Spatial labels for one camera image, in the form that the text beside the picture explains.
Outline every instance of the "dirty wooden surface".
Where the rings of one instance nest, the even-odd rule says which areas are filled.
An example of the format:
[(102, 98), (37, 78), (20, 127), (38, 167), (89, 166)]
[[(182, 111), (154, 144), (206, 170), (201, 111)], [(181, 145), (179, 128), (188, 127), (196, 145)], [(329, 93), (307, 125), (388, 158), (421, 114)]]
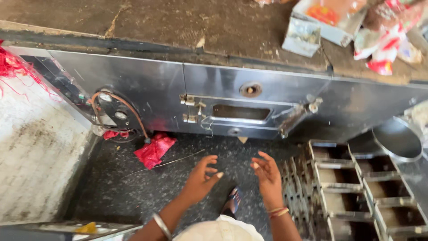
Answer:
[[(3, 0), (0, 26), (5, 32), (27, 36), (140, 42), (141, 47), (135, 48), (137, 51), (153, 52), (145, 47), (146, 43), (175, 50), (203, 51), (216, 55), (220, 61), (217, 63), (213, 59), (210, 64), (217, 65), (225, 65), (224, 59), (218, 56), (240, 57), (314, 71), (326, 71), (331, 65), (339, 76), (390, 84), (406, 84), (411, 79), (428, 80), (426, 63), (410, 66), (396, 61), (392, 76), (378, 75), (365, 67), (366, 60), (353, 60), (352, 44), (342, 48), (323, 40), (323, 48), (312, 58), (282, 50), (288, 18), (295, 3), (261, 8), (252, 0)], [(192, 62), (200, 63), (198, 58)]]

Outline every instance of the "stainless steel machine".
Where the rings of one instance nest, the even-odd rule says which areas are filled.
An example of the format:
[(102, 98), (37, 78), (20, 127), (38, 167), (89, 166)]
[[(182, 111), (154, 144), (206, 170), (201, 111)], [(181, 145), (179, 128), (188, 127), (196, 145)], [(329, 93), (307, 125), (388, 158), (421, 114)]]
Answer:
[[(394, 86), (323, 72), (279, 72), (6, 47), (94, 125), (98, 91), (130, 103), (148, 130), (250, 138), (345, 141), (428, 99), (428, 85)], [(108, 127), (141, 129), (106, 95)]]

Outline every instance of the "white clothing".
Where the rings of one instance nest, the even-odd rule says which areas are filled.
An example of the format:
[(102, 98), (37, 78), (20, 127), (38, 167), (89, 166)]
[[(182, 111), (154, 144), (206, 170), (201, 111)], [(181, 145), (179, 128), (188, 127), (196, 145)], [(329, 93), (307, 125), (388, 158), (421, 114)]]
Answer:
[(253, 225), (226, 215), (215, 221), (193, 224), (173, 241), (264, 241)]

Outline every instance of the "metal bangle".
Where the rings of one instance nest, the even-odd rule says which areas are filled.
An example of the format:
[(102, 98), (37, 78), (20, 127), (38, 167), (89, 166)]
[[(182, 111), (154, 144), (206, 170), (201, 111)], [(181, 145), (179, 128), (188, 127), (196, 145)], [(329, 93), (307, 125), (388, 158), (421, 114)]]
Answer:
[(168, 230), (168, 227), (165, 225), (162, 218), (157, 213), (153, 213), (153, 219), (158, 224), (159, 228), (162, 230), (166, 238), (168, 240), (172, 240), (171, 232)]

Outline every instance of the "foot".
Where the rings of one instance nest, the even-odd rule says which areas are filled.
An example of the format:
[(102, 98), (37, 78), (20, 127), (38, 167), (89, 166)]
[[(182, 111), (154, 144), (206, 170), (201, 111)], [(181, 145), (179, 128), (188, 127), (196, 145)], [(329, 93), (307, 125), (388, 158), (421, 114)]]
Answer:
[(241, 190), (239, 190), (239, 187), (234, 187), (232, 191), (230, 191), (229, 198), (221, 211), (222, 213), (226, 209), (230, 209), (233, 214), (236, 213), (236, 211), (238, 210), (238, 206), (241, 203), (240, 193)]

